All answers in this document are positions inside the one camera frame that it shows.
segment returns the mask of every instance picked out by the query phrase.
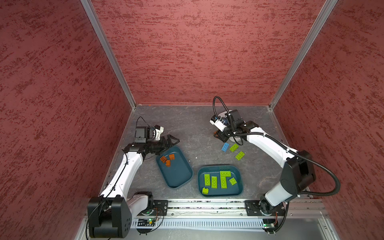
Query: red wallpaper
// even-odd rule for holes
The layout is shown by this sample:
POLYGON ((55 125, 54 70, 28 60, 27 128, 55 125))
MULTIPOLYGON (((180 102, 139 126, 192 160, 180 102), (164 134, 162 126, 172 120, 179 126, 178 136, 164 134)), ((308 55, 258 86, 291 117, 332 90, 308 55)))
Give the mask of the red wallpaper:
POLYGON ((272 100, 324 0, 93 0, 137 103, 272 100))
MULTIPOLYGON (((275 113, 291 146, 333 170, 341 239, 384 235, 384 1, 339 0, 275 113)), ((333 187, 317 170, 314 190, 333 187)))
POLYGON ((2 1, 0 36, 1 239, 73 239, 129 104, 80 1, 2 1))

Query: lime green lego brick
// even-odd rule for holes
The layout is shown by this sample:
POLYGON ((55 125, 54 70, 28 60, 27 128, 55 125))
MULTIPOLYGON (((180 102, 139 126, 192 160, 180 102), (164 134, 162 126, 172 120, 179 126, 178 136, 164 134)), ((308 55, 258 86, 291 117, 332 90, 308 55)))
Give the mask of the lime green lego brick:
POLYGON ((236 149, 238 149, 238 147, 239 145, 235 143, 229 150, 231 150, 231 152, 234 152, 236 149))
POLYGON ((230 177, 231 171, 220 171, 220 177, 230 177))
POLYGON ((229 179, 229 182, 232 184, 232 185, 235 185, 237 182, 236 182, 236 179, 233 177, 231 179, 229 179))
POLYGON ((243 153, 243 152, 239 152, 239 154, 237 154, 235 158, 236 158, 237 160, 240 161, 240 159, 241 159, 242 157, 244 157, 244 155, 245 155, 245 153, 243 153))
POLYGON ((209 174, 204 174, 204 182, 206 186, 211 186, 211 177, 209 174))
POLYGON ((203 190, 201 191, 203 194, 208 194, 208 188, 203 187, 203 190))
POLYGON ((221 188, 227 188, 227 178, 220 177, 221 188))
POLYGON ((217 188, 217 177, 212 176, 212 188, 217 188))

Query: black mounting plate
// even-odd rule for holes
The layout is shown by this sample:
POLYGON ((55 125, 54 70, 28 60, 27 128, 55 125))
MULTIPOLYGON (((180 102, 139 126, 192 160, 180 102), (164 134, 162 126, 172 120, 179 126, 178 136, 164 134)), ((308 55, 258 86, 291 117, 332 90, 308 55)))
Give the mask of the black mounting plate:
MULTIPOLYGON (((168 200, 153 200, 153 208, 161 208, 163 210, 164 216, 167 215, 168 210, 168 200)), ((138 216, 156 216, 156 209, 153 211, 144 210, 138 214, 138 216)))
MULTIPOLYGON (((263 216, 266 217, 265 215, 262 214, 259 208, 259 200, 245 200, 245 209, 247 210, 247 216, 263 216)), ((278 216, 284 216, 285 214, 285 208, 283 203, 280 203, 279 205, 276 206, 276 212, 278 216)))

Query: tray containing green blocks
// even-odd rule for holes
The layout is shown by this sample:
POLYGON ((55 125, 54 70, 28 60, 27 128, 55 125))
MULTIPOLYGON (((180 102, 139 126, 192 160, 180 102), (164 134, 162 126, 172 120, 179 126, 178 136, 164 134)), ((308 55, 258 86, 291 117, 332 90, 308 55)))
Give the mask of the tray containing green blocks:
POLYGON ((240 171, 232 165, 202 167, 197 173, 197 183, 205 197, 236 196, 243 192, 240 171))

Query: robotic arm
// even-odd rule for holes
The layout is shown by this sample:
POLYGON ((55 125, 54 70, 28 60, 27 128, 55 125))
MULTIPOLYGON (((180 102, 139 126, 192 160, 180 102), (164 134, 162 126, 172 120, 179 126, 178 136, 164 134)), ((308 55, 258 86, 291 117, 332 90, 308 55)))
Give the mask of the robotic arm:
POLYGON ((159 155, 180 142, 171 135, 167 135, 167 139, 160 137, 163 131, 164 128, 158 125, 136 127, 135 141, 123 149, 121 164, 110 184, 100 196, 88 202, 90 237, 124 238, 131 228, 132 218, 141 211, 153 208, 151 192, 137 192, 131 199, 127 199, 127 194, 133 177, 148 153, 159 155))
POLYGON ((282 202, 289 202, 300 193, 333 195, 339 192, 340 182, 337 177, 330 170, 313 161, 308 152, 299 152, 284 145, 252 121, 244 122, 239 112, 237 110, 229 111, 220 97, 214 98, 213 108, 215 115, 212 116, 210 123, 218 128, 214 133, 216 138, 226 142, 230 137, 240 137, 266 152, 283 168, 280 181, 260 197, 259 208, 262 214, 269 216, 275 213, 278 205, 282 202), (226 109, 225 117, 216 114, 216 99, 219 99, 226 109), (336 186, 333 191, 327 193, 304 192, 305 188, 316 180, 314 164, 323 168, 335 180, 336 186))

